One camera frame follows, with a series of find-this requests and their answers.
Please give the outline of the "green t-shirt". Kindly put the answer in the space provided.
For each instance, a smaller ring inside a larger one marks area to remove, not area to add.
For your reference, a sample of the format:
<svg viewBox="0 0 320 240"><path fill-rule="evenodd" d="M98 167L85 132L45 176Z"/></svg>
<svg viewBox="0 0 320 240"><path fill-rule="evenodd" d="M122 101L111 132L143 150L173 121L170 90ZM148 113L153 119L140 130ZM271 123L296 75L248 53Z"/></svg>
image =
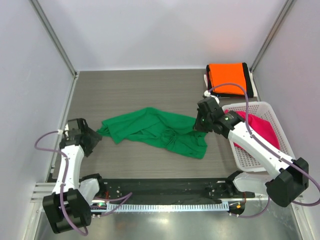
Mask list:
<svg viewBox="0 0 320 240"><path fill-rule="evenodd" d="M195 122L194 117L146 107L103 120L97 133L116 144L130 140L203 159L208 147L206 133L194 130Z"/></svg>

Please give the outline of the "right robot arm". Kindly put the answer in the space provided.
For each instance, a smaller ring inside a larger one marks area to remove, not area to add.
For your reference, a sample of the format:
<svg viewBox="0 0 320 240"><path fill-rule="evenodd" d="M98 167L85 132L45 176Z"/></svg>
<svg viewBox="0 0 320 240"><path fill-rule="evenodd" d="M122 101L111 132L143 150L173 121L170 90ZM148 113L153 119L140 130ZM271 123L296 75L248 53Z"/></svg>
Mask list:
<svg viewBox="0 0 320 240"><path fill-rule="evenodd" d="M309 164L303 158L293 159L281 152L254 130L245 118L235 111L224 112L214 97L197 103L197 117L193 128L198 132L214 132L240 146L268 172L270 180L239 174L225 185L231 198L243 192L268 195L280 207L287 207L309 187Z"/></svg>

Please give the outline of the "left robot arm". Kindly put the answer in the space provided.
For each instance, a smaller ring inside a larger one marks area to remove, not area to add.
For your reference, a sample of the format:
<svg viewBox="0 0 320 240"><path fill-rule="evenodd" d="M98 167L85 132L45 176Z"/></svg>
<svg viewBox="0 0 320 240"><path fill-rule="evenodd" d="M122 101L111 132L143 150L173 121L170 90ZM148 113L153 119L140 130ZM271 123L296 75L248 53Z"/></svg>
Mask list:
<svg viewBox="0 0 320 240"><path fill-rule="evenodd" d="M61 155L58 178L51 194L43 197L42 206L55 234L75 230L87 236L92 200L102 199L107 188L98 173L80 178L80 169L83 158L93 152L102 136L83 118L68 120L61 134L56 150Z"/></svg>

